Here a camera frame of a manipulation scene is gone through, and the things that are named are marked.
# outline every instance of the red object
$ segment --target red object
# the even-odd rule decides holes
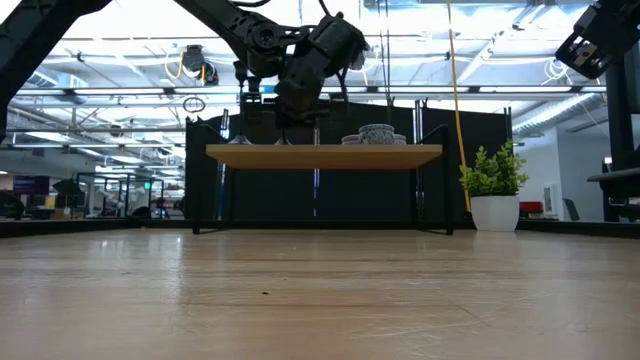
[[[541,214],[544,212],[541,201],[521,201],[520,211],[529,214]]]

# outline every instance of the table top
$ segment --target table top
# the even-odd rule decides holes
[[[442,154],[441,145],[207,145],[235,169],[408,170]]]

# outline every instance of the wooden floor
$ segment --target wooden floor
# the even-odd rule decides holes
[[[0,359],[640,359],[640,241],[133,230],[0,240]]]

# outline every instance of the potted plant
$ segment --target potted plant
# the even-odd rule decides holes
[[[529,179],[519,174],[525,160],[513,154],[507,141],[494,156],[480,147],[475,167],[460,167],[460,183],[471,197],[473,223],[480,231],[514,231],[518,225],[520,204],[518,189]]]

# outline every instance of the green plant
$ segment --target green plant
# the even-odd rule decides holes
[[[529,180],[518,174],[525,159],[513,154],[513,144],[507,141],[495,155],[487,157],[487,150],[480,146],[476,153],[475,167],[460,166],[460,183],[469,196],[512,196]]]

